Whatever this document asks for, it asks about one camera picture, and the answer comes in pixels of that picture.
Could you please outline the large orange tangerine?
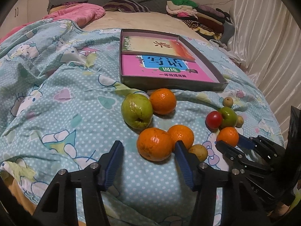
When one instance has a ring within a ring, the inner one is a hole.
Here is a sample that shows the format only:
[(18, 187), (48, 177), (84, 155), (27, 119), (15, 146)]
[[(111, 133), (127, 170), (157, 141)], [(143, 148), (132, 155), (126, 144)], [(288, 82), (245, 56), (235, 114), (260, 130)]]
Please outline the large orange tangerine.
[(143, 130), (137, 139), (137, 150), (146, 160), (161, 162), (173, 152), (173, 140), (170, 135), (158, 128)]

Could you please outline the light blue cartoon quilt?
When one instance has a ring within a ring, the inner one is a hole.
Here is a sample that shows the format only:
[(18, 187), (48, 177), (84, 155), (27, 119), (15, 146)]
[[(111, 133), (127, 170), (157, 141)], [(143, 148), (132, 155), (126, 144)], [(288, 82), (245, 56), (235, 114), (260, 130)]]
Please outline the light blue cartoon quilt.
[(196, 194), (174, 157), (141, 157), (121, 116), (138, 89), (120, 82), (119, 39), (120, 29), (41, 20), (1, 43), (1, 174), (37, 204), (58, 170), (83, 169), (120, 140), (123, 162), (102, 194), (110, 223), (188, 225)]

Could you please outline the small orange tangerine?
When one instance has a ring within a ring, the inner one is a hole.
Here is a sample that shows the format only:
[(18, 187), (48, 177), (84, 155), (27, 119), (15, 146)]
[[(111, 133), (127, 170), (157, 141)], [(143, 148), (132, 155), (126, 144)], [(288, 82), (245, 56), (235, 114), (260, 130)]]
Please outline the small orange tangerine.
[(239, 133), (233, 127), (225, 127), (217, 135), (216, 141), (223, 141), (235, 147), (239, 141)]

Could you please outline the brown longan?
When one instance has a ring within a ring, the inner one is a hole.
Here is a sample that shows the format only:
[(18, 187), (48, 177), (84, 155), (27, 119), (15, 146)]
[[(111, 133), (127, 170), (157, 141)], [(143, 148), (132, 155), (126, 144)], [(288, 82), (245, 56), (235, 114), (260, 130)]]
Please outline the brown longan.
[(225, 97), (222, 101), (223, 106), (231, 108), (234, 104), (234, 101), (231, 97)]
[(244, 119), (242, 116), (238, 115), (237, 116), (237, 123), (236, 123), (236, 127), (237, 128), (241, 128), (244, 124)]

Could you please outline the brown longan fruit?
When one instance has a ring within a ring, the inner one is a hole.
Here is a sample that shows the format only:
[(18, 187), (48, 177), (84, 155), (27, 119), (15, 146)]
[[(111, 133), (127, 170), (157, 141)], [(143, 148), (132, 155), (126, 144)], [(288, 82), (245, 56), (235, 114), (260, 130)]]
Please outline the brown longan fruit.
[(208, 157), (207, 149), (201, 144), (191, 146), (188, 152), (195, 154), (200, 162), (204, 162)]

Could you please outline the green lime fruit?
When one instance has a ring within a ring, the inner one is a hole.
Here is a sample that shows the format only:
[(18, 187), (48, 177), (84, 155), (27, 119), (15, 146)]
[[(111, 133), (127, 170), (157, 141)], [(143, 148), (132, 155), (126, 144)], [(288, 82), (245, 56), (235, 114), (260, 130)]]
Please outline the green lime fruit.
[(238, 116), (232, 108), (222, 107), (218, 111), (222, 116), (222, 122), (220, 125), (221, 129), (226, 128), (226, 127), (234, 128), (236, 126)]

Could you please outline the striped purple pillow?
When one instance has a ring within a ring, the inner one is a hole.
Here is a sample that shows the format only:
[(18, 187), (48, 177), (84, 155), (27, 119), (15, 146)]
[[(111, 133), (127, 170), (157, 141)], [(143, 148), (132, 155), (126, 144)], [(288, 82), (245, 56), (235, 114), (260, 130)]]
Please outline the striped purple pillow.
[(125, 13), (138, 13), (138, 12), (150, 12), (148, 7), (141, 5), (132, 0), (111, 0), (107, 2), (103, 8), (106, 11), (112, 12), (125, 12)]

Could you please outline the large green guava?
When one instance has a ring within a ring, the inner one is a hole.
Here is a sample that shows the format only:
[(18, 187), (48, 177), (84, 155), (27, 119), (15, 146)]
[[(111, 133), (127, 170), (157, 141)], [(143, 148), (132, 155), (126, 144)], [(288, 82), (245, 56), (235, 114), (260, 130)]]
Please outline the large green guava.
[(153, 118), (153, 107), (146, 96), (131, 93), (121, 104), (121, 114), (127, 125), (136, 130), (144, 130)]

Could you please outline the cream orange book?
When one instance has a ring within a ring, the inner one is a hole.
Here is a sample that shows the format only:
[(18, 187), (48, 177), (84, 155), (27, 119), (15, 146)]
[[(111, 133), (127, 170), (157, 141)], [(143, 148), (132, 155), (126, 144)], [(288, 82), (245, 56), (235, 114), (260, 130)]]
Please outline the cream orange book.
[(167, 55), (185, 61), (195, 61), (190, 51), (177, 39), (125, 36), (122, 39), (121, 51), (128, 54)]

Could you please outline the white wardrobe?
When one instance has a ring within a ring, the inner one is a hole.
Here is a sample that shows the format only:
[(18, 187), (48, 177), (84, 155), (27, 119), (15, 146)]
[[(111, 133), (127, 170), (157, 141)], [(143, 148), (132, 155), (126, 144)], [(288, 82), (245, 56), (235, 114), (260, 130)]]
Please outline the white wardrobe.
[(1, 37), (9, 33), (13, 28), (27, 23), (27, 2), (28, 0), (18, 0), (8, 13), (1, 25)]

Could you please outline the beige bed sheet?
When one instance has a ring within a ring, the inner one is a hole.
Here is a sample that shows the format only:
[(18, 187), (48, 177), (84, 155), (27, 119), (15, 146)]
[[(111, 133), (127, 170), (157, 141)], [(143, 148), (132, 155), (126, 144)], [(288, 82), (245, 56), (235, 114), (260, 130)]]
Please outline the beige bed sheet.
[(84, 30), (92, 31), (96, 29), (113, 28), (167, 32), (201, 40), (203, 42), (208, 41), (190, 29), (184, 22), (167, 14), (158, 12), (124, 13), (107, 11), (102, 18), (97, 19), (84, 27)]

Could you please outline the white satin curtain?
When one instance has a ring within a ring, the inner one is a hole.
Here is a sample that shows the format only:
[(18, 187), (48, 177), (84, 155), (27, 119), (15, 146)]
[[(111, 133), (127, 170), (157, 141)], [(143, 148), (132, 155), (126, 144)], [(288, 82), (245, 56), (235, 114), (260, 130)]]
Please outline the white satin curtain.
[(230, 15), (230, 48), (287, 139), (290, 109), (300, 108), (300, 28), (281, 0), (234, 0)]

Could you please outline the shallow grey cardboard box tray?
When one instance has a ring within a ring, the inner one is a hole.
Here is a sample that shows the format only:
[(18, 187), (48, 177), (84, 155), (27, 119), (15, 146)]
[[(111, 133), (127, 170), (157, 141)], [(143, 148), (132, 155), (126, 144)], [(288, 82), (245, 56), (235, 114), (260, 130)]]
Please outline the shallow grey cardboard box tray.
[(121, 83), (130, 88), (223, 91), (228, 82), (197, 48), (182, 36), (139, 29), (120, 33)]

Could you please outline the stack of folded clothes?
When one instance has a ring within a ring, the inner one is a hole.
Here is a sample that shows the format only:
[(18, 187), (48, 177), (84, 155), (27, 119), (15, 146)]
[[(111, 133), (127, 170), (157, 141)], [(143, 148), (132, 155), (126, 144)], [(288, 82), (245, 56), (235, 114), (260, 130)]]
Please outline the stack of folded clothes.
[(166, 12), (208, 41), (217, 40), (227, 44), (235, 33), (231, 16), (219, 8), (214, 9), (191, 0), (169, 0)]

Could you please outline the red cherry tomato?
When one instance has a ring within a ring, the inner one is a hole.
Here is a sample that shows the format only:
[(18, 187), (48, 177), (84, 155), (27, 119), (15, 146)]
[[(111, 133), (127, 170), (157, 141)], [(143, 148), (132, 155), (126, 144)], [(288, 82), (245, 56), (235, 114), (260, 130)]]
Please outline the red cherry tomato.
[(218, 111), (212, 111), (206, 116), (205, 123), (209, 129), (217, 129), (222, 123), (222, 115)]

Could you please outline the pink exercise book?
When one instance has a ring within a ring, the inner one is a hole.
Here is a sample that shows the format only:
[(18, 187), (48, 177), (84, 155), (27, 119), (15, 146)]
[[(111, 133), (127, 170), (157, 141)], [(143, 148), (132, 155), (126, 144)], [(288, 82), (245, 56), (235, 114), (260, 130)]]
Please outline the pink exercise book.
[(203, 63), (198, 64), (171, 57), (123, 55), (121, 56), (121, 68), (124, 76), (218, 82)]

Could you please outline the pink quilt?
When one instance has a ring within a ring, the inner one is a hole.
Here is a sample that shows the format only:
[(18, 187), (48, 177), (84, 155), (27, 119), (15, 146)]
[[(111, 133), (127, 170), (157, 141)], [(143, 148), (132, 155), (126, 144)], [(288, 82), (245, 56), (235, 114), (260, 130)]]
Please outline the pink quilt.
[(1, 38), (1, 49), (36, 43), (38, 48), (49, 46), (55, 37), (65, 33), (79, 34), (81, 28), (102, 18), (106, 11), (99, 5), (80, 3), (64, 5), (42, 20), (13, 28)]

